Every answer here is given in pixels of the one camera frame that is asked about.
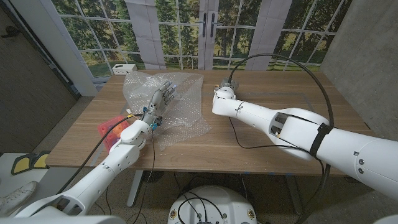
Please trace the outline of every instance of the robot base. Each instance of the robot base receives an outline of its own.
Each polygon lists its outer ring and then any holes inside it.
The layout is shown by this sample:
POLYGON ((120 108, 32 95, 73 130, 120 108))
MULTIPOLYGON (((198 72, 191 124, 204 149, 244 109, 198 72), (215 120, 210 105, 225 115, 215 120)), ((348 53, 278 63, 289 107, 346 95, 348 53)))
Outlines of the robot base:
MULTIPOLYGON (((202 202, 199 199, 191 199, 189 202, 199 213, 202 222, 199 221, 190 204, 185 202, 180 208, 180 217, 186 224, 257 224, 253 206, 242 195, 231 189, 217 185, 207 185, 192 189, 190 192, 213 202, 223 214, 224 219, 221 218, 220 213, 210 202, 204 200, 203 203, 207 213, 207 222, 205 222, 205 210, 202 202)), ((185 196, 188 199, 196 197, 189 192, 185 193, 185 196)), ((170 209, 168 224, 182 223, 178 219, 178 208, 184 201, 186 201, 186 198, 182 195, 174 202, 170 209)))

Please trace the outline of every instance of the white box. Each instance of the white box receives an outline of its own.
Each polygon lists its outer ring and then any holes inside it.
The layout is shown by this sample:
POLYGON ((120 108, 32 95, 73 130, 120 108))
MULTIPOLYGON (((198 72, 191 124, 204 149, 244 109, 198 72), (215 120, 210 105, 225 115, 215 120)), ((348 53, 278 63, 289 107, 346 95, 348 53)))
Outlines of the white box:
POLYGON ((127 75, 128 72, 137 71, 136 64, 116 64, 112 68, 115 75, 127 75))

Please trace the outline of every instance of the table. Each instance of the table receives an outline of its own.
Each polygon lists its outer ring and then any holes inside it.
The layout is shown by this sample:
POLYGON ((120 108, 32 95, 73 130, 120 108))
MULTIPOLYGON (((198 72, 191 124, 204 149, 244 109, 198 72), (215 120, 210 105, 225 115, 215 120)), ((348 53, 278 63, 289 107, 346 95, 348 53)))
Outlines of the table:
MULTIPOLYGON (((148 74, 181 72, 177 70, 143 70, 148 74)), ((316 160, 310 162, 286 154, 278 148, 243 149, 238 146, 227 117, 211 112, 213 89, 230 71, 184 70, 183 72, 204 75, 202 86, 202 114, 212 130, 205 135, 191 138, 160 151, 155 145, 154 170, 189 172, 232 172, 247 174, 320 175, 316 160)), ((327 77, 317 72, 317 78, 330 97, 335 115, 335 126, 347 131, 373 136, 357 112, 349 105, 327 77)), ((237 71, 234 80, 239 82, 237 99, 262 105, 271 109, 303 108, 328 118, 325 100, 321 91, 305 72, 255 72, 237 71)), ((124 75, 114 75, 105 84, 93 101, 76 120, 73 126, 55 146, 46 163, 52 167, 80 166, 97 142, 100 135, 97 125, 119 114, 127 114, 123 97, 124 75)), ((268 137, 256 129, 233 121, 239 142, 243 146, 272 144, 268 137)), ((107 151, 99 147, 87 166, 98 165, 107 151)), ((141 150, 140 158, 130 168, 150 170, 152 168, 152 146, 141 150)), ((332 169, 331 175, 344 175, 332 169)))

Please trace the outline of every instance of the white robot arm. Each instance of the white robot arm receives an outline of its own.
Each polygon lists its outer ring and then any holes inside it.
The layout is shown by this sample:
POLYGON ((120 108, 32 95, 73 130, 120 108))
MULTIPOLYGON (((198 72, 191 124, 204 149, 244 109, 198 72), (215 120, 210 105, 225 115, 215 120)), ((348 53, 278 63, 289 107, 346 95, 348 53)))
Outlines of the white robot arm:
POLYGON ((135 163, 139 151, 145 146, 147 135, 162 122, 162 113, 174 98, 175 86, 164 83, 153 95, 141 120, 136 120, 121 133, 120 140, 111 148, 100 165, 82 178, 71 189, 38 200, 15 217, 59 217, 60 215, 85 215, 112 180, 135 163))
POLYGON ((311 111, 289 108, 271 110, 236 99, 238 84, 225 78, 215 89, 214 114, 229 116, 264 132, 274 144, 295 157, 313 156, 352 178, 398 200, 398 142, 352 133, 329 126, 326 118, 311 111))

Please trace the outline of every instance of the window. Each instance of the window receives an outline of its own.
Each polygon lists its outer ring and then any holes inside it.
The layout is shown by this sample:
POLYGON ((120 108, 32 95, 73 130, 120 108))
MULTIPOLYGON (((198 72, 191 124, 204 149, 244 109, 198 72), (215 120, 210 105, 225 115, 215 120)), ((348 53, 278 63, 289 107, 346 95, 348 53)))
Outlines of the window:
MULTIPOLYGON (((229 70, 249 55, 262 0, 220 0, 213 69, 229 70)), ((239 66, 244 70, 246 63, 239 66)))
MULTIPOLYGON (((352 0, 293 0, 274 53, 318 71, 352 0)), ((301 70, 272 58, 268 70, 301 70)))
POLYGON ((124 0, 52 0, 93 77, 117 63, 145 69, 124 0))
POLYGON ((155 0, 167 69, 198 69, 199 0, 155 0))

